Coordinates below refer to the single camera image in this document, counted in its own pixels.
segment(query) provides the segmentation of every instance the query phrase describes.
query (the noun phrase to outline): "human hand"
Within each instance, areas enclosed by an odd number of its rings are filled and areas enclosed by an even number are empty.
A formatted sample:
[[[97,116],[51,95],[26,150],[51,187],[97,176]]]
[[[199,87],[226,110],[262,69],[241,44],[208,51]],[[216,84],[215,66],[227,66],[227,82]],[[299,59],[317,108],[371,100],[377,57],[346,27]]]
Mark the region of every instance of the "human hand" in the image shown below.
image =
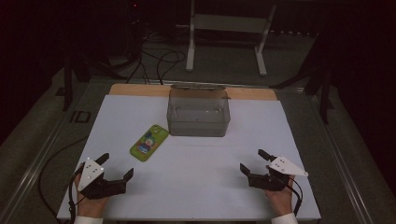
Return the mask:
[[[294,175],[290,176],[289,186],[293,185]],[[281,191],[264,190],[265,196],[270,200],[278,216],[285,216],[292,213],[291,195],[289,188],[283,188]]]
[[[74,180],[76,188],[78,187],[78,183],[80,179],[81,179],[81,174],[78,174]],[[84,198],[84,195],[82,195],[78,190],[77,193],[78,193],[77,194],[78,216],[94,217],[94,218],[102,217],[102,214],[105,211],[106,204],[109,200],[108,197],[105,197],[103,199],[90,200],[88,198]]]

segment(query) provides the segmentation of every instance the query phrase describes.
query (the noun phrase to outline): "plastic container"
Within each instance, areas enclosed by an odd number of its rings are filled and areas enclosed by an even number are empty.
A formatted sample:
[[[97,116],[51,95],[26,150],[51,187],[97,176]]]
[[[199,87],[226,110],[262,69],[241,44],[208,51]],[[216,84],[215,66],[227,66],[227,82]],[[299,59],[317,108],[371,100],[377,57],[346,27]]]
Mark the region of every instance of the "plastic container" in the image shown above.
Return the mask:
[[[230,122],[224,87],[173,85],[166,115],[173,136],[222,137]]]

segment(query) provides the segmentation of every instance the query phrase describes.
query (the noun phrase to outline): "green phone case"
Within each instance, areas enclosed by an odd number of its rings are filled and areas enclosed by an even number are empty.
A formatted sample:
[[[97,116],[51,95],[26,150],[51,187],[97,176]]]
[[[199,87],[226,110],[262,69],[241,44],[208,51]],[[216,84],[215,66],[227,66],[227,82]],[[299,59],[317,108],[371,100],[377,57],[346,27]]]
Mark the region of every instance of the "green phone case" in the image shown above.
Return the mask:
[[[160,125],[152,125],[148,131],[131,147],[129,152],[140,161],[146,161],[169,135]]]

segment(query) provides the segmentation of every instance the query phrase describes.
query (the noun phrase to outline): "table surface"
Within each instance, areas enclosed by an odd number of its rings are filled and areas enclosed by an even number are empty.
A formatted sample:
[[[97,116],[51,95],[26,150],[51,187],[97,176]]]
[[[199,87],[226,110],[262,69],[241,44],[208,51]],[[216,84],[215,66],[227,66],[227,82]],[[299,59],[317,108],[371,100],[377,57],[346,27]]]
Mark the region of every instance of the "table surface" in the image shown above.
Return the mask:
[[[169,90],[169,86],[116,84],[103,101],[80,161],[108,152],[110,159],[103,164],[107,180],[121,179],[134,167],[127,192],[112,197],[104,218],[236,221],[274,217],[262,190],[250,188],[239,171],[239,163],[244,163],[252,173],[268,172],[268,162],[257,154],[259,148],[304,168],[274,92],[227,88],[231,121],[224,137],[169,135],[147,161],[139,161],[129,149],[152,124],[167,128]],[[297,176],[296,181],[304,192],[297,218],[319,219],[308,178]],[[58,218],[70,217],[67,203],[66,193]]]

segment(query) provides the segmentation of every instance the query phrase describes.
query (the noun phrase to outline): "dark background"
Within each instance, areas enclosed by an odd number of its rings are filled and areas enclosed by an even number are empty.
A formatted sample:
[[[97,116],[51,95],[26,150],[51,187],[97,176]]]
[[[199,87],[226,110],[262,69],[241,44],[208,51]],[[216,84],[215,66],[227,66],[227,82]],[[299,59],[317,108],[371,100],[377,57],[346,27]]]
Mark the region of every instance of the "dark background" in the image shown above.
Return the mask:
[[[51,77],[63,67],[66,49],[106,62],[108,55],[133,56],[142,29],[172,36],[175,24],[189,24],[189,1],[128,1],[129,7],[124,1],[108,0],[0,2],[0,144],[51,85]],[[262,14],[248,4],[263,2],[202,0],[196,10]],[[322,60],[332,65],[332,84],[396,194],[395,10],[390,1],[282,1],[271,29],[276,34],[318,34],[303,69]],[[129,49],[126,41],[131,41]]]

